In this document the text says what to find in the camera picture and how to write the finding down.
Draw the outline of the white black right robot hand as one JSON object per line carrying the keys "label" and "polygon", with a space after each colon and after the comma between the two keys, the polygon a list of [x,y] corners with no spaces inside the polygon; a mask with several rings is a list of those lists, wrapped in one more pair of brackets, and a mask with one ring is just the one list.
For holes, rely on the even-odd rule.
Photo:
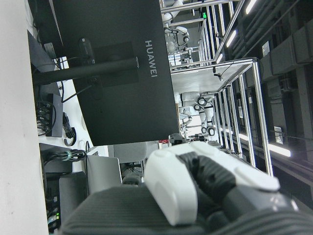
{"label": "white black right robot hand", "polygon": [[144,181],[90,195],[62,235],[310,235],[276,177],[203,142],[149,156]]}

